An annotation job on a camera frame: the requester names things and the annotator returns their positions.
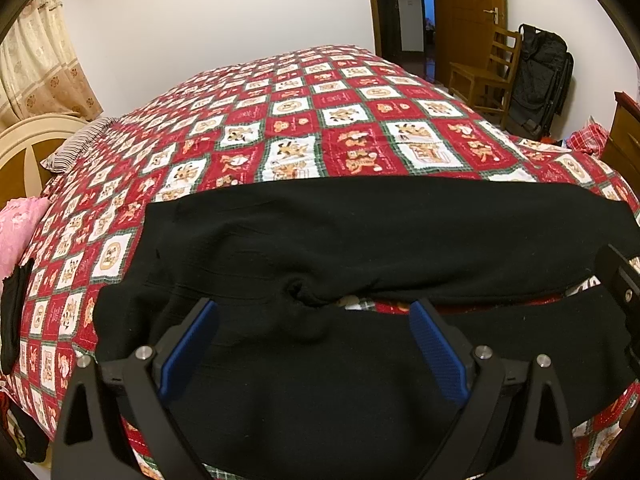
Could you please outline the cream wooden headboard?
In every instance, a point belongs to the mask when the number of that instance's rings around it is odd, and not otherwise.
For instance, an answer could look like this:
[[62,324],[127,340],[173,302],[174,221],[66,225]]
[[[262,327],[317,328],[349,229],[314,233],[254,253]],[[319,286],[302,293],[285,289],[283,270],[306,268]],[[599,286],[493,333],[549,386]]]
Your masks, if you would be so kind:
[[52,178],[40,162],[87,122],[72,114],[43,114],[1,133],[1,207],[14,198],[38,196]]

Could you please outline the black pants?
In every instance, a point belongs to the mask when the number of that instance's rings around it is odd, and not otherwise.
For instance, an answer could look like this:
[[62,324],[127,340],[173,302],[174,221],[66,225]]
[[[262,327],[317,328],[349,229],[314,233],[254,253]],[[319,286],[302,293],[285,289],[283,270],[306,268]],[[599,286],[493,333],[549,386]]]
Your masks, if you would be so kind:
[[639,253],[628,204],[578,185],[436,177],[243,184],[148,206],[93,312],[101,362],[156,344],[198,300],[221,326],[169,405],[203,463],[247,479],[413,479],[454,420],[400,315],[427,299],[474,344],[550,356],[572,425],[634,381],[623,313],[590,277]]

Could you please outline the wooden chair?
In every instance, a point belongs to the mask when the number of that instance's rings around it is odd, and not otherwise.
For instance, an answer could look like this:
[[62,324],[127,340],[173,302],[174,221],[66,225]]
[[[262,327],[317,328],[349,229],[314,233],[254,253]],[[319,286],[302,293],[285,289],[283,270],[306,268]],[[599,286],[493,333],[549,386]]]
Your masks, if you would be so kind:
[[483,67],[451,62],[448,92],[500,127],[506,125],[522,48],[519,32],[499,26],[492,32]]

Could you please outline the pink fluffy pillow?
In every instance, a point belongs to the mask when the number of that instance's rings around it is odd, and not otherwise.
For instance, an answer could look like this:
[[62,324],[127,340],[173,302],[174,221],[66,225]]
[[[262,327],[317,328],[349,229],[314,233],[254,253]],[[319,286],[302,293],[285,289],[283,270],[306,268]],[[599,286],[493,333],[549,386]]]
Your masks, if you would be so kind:
[[20,261],[51,203],[45,197],[9,200],[0,217],[0,274],[7,278]]

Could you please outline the beige patterned curtain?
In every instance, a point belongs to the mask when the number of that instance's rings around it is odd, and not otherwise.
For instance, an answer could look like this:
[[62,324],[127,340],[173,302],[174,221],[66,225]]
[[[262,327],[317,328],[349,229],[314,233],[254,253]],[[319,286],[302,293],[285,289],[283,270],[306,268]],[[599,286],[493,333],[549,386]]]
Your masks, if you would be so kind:
[[29,0],[1,43],[1,128],[32,116],[103,113],[68,34],[62,0]]

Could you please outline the striped grey pillow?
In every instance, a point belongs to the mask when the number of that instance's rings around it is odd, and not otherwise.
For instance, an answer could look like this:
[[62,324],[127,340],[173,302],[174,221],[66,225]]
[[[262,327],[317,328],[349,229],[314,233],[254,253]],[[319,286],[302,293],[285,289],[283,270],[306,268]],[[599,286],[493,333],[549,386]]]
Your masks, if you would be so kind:
[[102,138],[106,130],[116,122],[116,117],[101,117],[76,131],[51,155],[40,162],[40,166],[52,174],[67,174],[78,158]]

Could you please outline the brown wooden dresser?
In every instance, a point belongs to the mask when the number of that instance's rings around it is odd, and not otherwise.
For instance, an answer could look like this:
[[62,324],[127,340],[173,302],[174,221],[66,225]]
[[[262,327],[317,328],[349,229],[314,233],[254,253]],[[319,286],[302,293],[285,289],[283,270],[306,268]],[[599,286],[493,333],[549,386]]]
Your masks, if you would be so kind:
[[639,103],[626,92],[614,93],[616,110],[608,142],[601,156],[639,194],[640,190],[640,114]]

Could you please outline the red plaid bag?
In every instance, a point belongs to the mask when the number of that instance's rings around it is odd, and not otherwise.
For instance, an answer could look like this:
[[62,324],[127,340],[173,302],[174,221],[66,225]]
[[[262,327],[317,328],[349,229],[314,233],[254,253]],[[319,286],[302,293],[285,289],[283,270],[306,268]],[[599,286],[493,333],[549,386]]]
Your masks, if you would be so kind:
[[566,147],[570,150],[600,158],[608,143],[610,132],[590,117],[585,125],[574,131],[566,139]]

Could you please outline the black folded stroller bag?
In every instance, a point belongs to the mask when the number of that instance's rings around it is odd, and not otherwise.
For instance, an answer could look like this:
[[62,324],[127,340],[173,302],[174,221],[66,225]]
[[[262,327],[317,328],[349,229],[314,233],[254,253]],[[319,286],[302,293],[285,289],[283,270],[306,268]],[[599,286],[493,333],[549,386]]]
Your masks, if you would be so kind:
[[521,138],[548,136],[555,116],[561,116],[573,76],[574,58],[555,32],[521,24],[518,58],[506,125]]

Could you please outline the red patchwork bear bedspread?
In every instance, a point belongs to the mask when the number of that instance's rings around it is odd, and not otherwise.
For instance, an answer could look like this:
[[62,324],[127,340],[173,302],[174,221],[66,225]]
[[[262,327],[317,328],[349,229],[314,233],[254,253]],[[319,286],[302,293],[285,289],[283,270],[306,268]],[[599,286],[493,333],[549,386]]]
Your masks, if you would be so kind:
[[150,203],[262,181],[407,174],[571,183],[639,203],[604,162],[511,136],[355,46],[206,70],[89,129],[65,168],[39,157],[50,206],[20,241],[32,276],[1,389],[24,438],[53,438],[75,361],[96,346],[99,291],[124,275]]

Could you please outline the brown wooden door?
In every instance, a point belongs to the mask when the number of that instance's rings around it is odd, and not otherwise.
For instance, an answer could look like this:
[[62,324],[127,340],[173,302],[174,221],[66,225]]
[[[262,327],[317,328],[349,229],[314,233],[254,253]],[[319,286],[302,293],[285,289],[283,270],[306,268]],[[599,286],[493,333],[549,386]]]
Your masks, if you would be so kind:
[[435,78],[448,84],[451,62],[483,67],[496,25],[506,27],[506,0],[434,0]]

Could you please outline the folded black garment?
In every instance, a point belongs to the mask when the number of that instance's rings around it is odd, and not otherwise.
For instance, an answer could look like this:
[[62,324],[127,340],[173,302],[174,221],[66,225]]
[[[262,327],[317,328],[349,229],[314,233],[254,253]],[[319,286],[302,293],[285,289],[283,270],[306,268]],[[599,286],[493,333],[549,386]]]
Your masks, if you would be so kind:
[[28,281],[35,260],[29,258],[24,266],[14,266],[13,272],[2,281],[1,295],[1,371],[9,375],[20,356],[22,312]]

